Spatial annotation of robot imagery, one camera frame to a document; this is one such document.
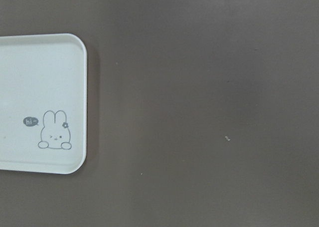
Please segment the white rabbit tray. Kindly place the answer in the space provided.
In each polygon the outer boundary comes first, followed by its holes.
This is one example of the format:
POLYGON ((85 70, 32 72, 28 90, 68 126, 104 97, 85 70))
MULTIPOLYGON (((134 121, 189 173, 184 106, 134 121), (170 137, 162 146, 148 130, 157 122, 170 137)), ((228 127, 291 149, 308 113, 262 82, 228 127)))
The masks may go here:
POLYGON ((0 39, 0 168, 71 174, 87 152, 87 50, 70 33, 0 39))

